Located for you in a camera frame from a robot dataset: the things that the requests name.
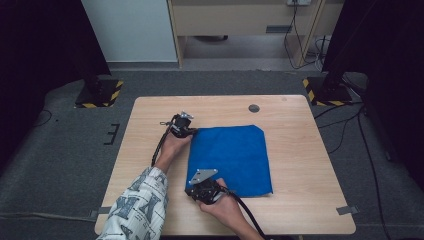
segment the tripod base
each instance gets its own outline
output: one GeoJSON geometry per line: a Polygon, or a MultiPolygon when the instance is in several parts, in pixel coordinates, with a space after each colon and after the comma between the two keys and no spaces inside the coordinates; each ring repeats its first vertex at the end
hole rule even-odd
{"type": "Polygon", "coordinates": [[[124,82],[120,80],[100,80],[99,82],[102,86],[99,94],[92,94],[87,85],[84,85],[75,101],[76,108],[110,107],[115,103],[124,82]]]}
{"type": "Polygon", "coordinates": [[[331,91],[325,89],[325,78],[308,77],[303,80],[303,86],[308,93],[312,105],[340,106],[352,103],[352,97],[344,86],[337,86],[331,91]]]}

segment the dark curtain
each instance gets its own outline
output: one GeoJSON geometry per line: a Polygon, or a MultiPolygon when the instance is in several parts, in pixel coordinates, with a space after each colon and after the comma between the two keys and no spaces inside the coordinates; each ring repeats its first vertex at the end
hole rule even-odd
{"type": "Polygon", "coordinates": [[[52,89],[110,75],[81,1],[0,0],[0,167],[52,89]]]}
{"type": "Polygon", "coordinates": [[[390,160],[424,189],[424,1],[346,0],[324,71],[361,72],[363,98],[390,160]]]}

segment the hand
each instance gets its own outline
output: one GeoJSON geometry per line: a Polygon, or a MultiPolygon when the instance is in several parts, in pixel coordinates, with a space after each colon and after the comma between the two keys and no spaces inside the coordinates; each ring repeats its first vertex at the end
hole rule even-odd
{"type": "MultiPolygon", "coordinates": [[[[216,180],[219,185],[227,187],[222,178],[216,180]]],[[[222,195],[218,201],[212,205],[206,205],[201,201],[196,201],[202,212],[214,216],[218,221],[230,228],[237,236],[244,239],[263,239],[259,233],[246,221],[237,201],[229,196],[222,195]]]]}
{"type": "Polygon", "coordinates": [[[172,133],[168,133],[162,144],[160,156],[156,160],[155,167],[161,169],[166,174],[175,157],[192,138],[192,135],[186,138],[177,138],[172,133]]]}

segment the printed shirt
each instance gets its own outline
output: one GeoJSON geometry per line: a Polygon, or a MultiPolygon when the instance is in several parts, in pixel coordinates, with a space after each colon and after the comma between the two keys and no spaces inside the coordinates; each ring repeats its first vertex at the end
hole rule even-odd
{"type": "Polygon", "coordinates": [[[168,179],[155,167],[143,171],[116,200],[97,240],[159,239],[168,204],[168,179]]]}

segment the wall outlet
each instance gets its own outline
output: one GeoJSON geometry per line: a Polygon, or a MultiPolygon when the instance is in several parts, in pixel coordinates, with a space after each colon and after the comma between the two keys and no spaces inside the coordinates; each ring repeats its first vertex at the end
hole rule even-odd
{"type": "Polygon", "coordinates": [[[296,5],[298,6],[308,6],[311,5],[312,0],[287,0],[287,5],[294,6],[294,3],[296,2],[296,5]]]}

